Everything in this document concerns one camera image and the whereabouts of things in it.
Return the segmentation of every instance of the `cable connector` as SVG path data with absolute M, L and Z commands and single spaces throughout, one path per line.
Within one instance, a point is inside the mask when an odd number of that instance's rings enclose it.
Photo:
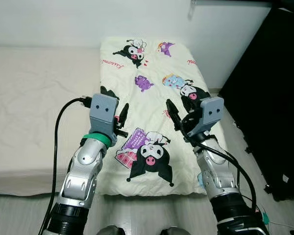
M 86 107 L 90 109 L 90 106 L 92 104 L 92 98 L 89 96 L 82 96 L 82 98 L 80 98 L 80 102 L 82 102 L 82 104 Z

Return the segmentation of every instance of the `black wardrobe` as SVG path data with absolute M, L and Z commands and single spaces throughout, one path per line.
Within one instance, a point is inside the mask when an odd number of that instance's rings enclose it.
M 275 200 L 294 198 L 294 13 L 269 12 L 220 95 L 266 191 Z

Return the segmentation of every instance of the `gray gripper housing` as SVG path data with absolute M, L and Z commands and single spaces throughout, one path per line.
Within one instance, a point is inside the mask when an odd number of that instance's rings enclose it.
M 114 116 L 118 106 L 118 100 L 105 94 L 94 94 L 90 107 L 89 133 L 99 132 L 111 139 L 111 146 L 117 142 L 114 133 Z
M 210 131 L 211 127 L 220 121 L 223 116 L 223 104 L 224 99 L 218 96 L 202 99 L 200 104 L 202 117 L 188 135 L 191 137 L 201 132 Z

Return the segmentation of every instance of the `purple cartoon character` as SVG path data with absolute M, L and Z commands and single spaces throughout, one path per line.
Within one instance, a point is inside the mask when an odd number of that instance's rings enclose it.
M 158 45 L 158 50 L 161 49 L 161 52 L 163 52 L 165 55 L 171 57 L 169 47 L 171 47 L 173 45 L 174 45 L 174 43 L 163 42 Z
M 135 77 L 135 84 L 141 88 L 141 92 L 144 90 L 148 90 L 151 86 L 153 86 L 153 83 L 150 83 L 146 77 L 139 75 L 138 77 Z

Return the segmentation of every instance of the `gray floor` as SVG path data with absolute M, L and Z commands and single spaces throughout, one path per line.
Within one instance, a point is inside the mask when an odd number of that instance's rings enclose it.
M 264 192 L 265 180 L 252 155 L 246 154 L 246 143 L 233 119 L 225 111 L 221 121 L 229 151 L 248 172 L 257 191 L 257 204 L 270 220 L 294 227 L 294 200 L 275 202 Z M 244 180 L 242 194 L 249 195 Z M 0 235 L 34 235 L 38 233 L 49 197 L 0 196 Z M 95 235 L 100 228 L 115 224 L 127 235 L 157 235 L 163 228 L 179 226 L 192 235 L 215 235 L 216 221 L 206 196 L 170 195 L 166 197 L 122 197 L 96 195 L 88 216 L 85 235 Z M 291 228 L 269 224 L 270 234 L 287 235 Z

